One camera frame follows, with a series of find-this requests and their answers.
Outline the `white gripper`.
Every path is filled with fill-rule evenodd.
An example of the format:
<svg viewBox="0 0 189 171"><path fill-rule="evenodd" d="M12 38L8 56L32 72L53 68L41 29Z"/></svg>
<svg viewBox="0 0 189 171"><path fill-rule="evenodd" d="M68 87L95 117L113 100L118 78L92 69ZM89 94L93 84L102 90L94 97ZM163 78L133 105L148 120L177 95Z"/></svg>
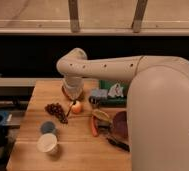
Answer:
<svg viewBox="0 0 189 171"><path fill-rule="evenodd" d="M78 99L83 92L83 80L82 80L82 78L81 77L66 76L63 79L63 89L64 89L66 95L71 100ZM73 105L74 105L74 101L71 102L66 116L69 116Z"/></svg>

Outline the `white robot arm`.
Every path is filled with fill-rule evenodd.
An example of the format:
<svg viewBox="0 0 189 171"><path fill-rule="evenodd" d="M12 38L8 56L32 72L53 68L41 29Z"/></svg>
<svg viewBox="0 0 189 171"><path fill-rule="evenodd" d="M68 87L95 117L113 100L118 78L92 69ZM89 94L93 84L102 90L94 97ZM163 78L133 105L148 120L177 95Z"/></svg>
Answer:
<svg viewBox="0 0 189 171"><path fill-rule="evenodd" d="M189 61L175 56L89 60L75 48L56 64L76 77L129 85L127 118L132 171L189 171Z"/></svg>

